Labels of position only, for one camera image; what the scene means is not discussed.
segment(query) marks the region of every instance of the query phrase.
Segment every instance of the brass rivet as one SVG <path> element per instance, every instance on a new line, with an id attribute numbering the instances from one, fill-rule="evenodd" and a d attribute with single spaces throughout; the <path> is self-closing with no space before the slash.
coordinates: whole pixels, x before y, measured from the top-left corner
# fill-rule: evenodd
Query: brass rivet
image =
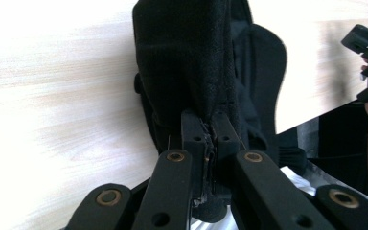
<path id="1" fill-rule="evenodd" d="M 181 152 L 171 152 L 167 154 L 167 159 L 173 162 L 180 162 L 184 160 L 185 156 Z"/>
<path id="2" fill-rule="evenodd" d="M 329 192 L 331 200 L 345 208 L 355 209 L 359 206 L 359 201 L 352 195 L 340 190 L 331 189 Z"/>
<path id="3" fill-rule="evenodd" d="M 119 202 L 122 194 L 118 190 L 105 190 L 97 196 L 97 203 L 103 206 L 113 206 Z"/>
<path id="4" fill-rule="evenodd" d="M 244 159 L 250 162 L 261 162 L 263 161 L 262 156 L 259 153 L 256 152 L 248 152 L 244 155 Z"/>

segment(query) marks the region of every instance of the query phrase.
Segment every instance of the black fabric cover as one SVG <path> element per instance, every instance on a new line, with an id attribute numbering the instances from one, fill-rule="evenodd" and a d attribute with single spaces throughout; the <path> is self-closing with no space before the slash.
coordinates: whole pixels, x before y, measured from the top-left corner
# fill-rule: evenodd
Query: black fabric cover
<path id="1" fill-rule="evenodd" d="M 286 68 L 281 40 L 252 23 L 243 0 L 140 0 L 133 10 L 148 126 L 160 152 L 190 107 L 225 112 L 247 148 L 279 162 L 274 111 Z"/>

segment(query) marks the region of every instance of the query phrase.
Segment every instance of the light wood surface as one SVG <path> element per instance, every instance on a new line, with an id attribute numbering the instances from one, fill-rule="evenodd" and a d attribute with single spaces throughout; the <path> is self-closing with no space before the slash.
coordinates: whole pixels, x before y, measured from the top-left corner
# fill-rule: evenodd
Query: light wood surface
<path id="1" fill-rule="evenodd" d="M 287 70 L 276 109 L 280 133 L 356 98 L 361 58 L 340 44 L 355 24 L 368 26 L 365 0 L 249 0 L 254 22 L 279 36 Z"/>
<path id="2" fill-rule="evenodd" d="M 95 187 L 150 176 L 157 154 L 133 91 L 135 3 L 0 1 L 0 229 L 59 229 Z M 339 40 L 367 23 L 368 1 L 250 5 L 287 46 L 278 132 L 360 91 L 359 57 Z"/>

